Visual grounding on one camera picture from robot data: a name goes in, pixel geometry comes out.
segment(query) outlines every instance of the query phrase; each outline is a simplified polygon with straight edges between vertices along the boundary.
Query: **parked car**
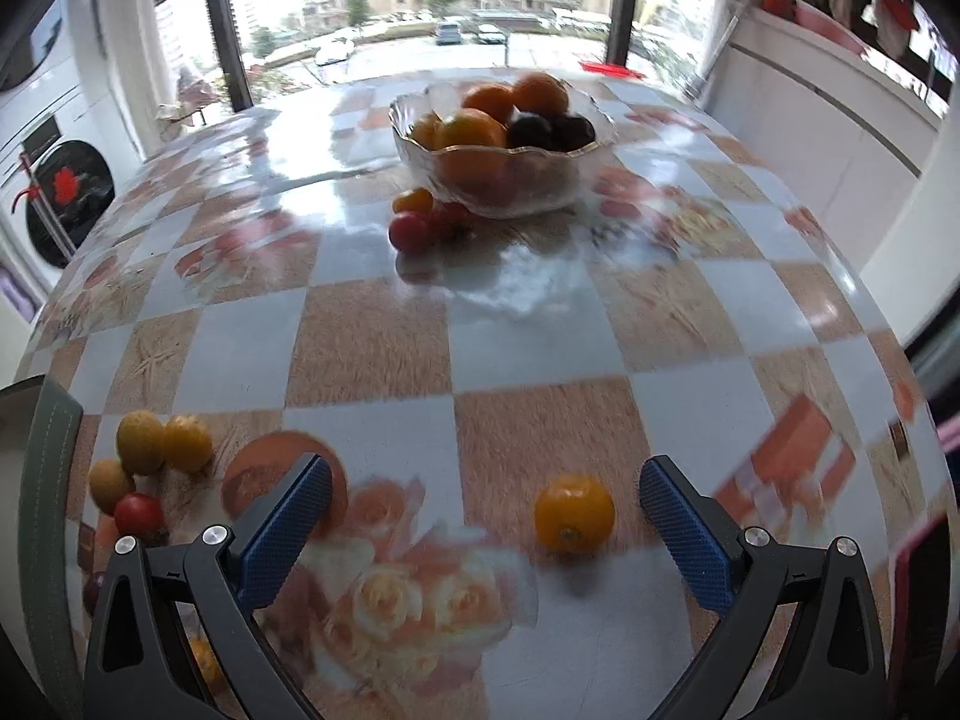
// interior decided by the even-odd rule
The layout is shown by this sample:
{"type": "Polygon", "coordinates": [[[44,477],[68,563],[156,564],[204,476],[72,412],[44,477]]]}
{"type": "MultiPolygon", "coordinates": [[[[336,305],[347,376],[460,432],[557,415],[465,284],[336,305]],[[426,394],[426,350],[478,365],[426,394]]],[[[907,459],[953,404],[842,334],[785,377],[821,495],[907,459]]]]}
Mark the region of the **parked car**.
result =
{"type": "Polygon", "coordinates": [[[320,38],[319,48],[313,57],[313,61],[318,67],[332,65],[336,62],[346,62],[352,57],[356,48],[352,34],[346,34],[344,30],[340,30],[320,38]]]}
{"type": "Polygon", "coordinates": [[[486,45],[504,44],[507,42],[507,36],[501,29],[496,28],[491,23],[482,23],[477,28],[477,43],[486,45]]]}
{"type": "Polygon", "coordinates": [[[458,22],[440,22],[433,34],[438,46],[459,46],[464,42],[464,33],[458,22]]]}

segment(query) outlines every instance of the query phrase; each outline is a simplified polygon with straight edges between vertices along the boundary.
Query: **road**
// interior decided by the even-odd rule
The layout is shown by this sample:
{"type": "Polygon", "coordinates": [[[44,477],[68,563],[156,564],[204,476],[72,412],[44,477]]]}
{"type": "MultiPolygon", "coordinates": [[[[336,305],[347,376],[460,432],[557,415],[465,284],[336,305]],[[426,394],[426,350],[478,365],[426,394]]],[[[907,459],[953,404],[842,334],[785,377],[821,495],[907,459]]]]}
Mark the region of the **road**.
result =
{"type": "MultiPolygon", "coordinates": [[[[581,59],[603,61],[604,52],[606,44],[598,40],[517,34],[510,39],[510,66],[575,71],[580,69],[581,59]]],[[[467,42],[460,46],[437,46],[433,38],[422,37],[360,46],[347,62],[329,65],[322,70],[309,60],[281,69],[300,83],[318,86],[416,70],[502,67],[504,55],[503,46],[478,45],[472,42],[472,38],[467,38],[467,42]]],[[[635,64],[637,61],[645,62],[640,57],[632,57],[631,67],[643,71],[635,64]]]]}

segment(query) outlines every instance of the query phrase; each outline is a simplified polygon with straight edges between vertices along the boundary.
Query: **dark purple fruit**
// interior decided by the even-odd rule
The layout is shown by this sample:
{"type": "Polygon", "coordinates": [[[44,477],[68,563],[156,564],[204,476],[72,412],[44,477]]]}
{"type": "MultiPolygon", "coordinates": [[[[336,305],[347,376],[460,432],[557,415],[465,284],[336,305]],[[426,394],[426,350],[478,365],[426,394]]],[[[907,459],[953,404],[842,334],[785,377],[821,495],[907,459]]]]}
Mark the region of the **dark purple fruit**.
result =
{"type": "Polygon", "coordinates": [[[97,608],[97,599],[100,598],[100,590],[104,586],[104,576],[106,575],[103,571],[96,571],[90,574],[89,579],[87,579],[83,585],[83,608],[86,609],[86,613],[91,617],[93,617],[93,613],[97,608]]]}
{"type": "Polygon", "coordinates": [[[596,130],[587,117],[578,113],[563,114],[551,122],[553,146],[556,151],[577,151],[597,139],[596,130]]]}
{"type": "Polygon", "coordinates": [[[553,148],[550,122],[537,114],[525,113],[507,129],[507,148],[553,148]]]}

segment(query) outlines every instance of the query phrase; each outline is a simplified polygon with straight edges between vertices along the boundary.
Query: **bowl of fruit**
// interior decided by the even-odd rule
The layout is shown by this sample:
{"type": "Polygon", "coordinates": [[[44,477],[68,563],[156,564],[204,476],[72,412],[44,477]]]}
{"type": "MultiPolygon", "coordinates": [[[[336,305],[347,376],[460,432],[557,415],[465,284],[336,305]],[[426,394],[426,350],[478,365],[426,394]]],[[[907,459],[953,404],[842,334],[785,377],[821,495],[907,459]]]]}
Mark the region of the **bowl of fruit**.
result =
{"type": "Polygon", "coordinates": [[[440,202],[487,218],[557,210],[592,186],[616,141],[593,99],[546,73],[435,84],[390,108],[400,158],[440,202]]]}

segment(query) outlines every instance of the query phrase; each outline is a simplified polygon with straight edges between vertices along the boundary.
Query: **table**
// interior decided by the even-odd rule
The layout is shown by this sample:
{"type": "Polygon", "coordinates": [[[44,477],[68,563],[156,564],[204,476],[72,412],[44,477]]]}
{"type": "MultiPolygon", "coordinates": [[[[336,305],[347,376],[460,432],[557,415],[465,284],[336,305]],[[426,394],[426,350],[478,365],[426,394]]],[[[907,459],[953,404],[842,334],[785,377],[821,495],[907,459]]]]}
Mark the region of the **table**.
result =
{"type": "Polygon", "coordinates": [[[138,483],[173,541],[305,446],[339,458],[343,525],[258,613],[329,718],[645,717],[714,623],[635,504],[659,453],[741,523],[855,538],[889,651],[893,557],[944,514],[957,533],[956,507],[909,364],[815,218],[703,113],[568,76],[620,140],[582,201],[397,259],[390,201],[411,178],[388,106],[438,77],[294,95],[171,143],[66,269],[20,376],[49,372],[85,409],[65,525],[80,666],[80,588],[115,538],[86,471],[134,409],[199,413],[215,437],[199,477],[138,483]],[[669,223],[643,210],[667,206],[669,223]],[[616,501],[594,560],[536,545],[531,502],[560,471],[616,501]]]}

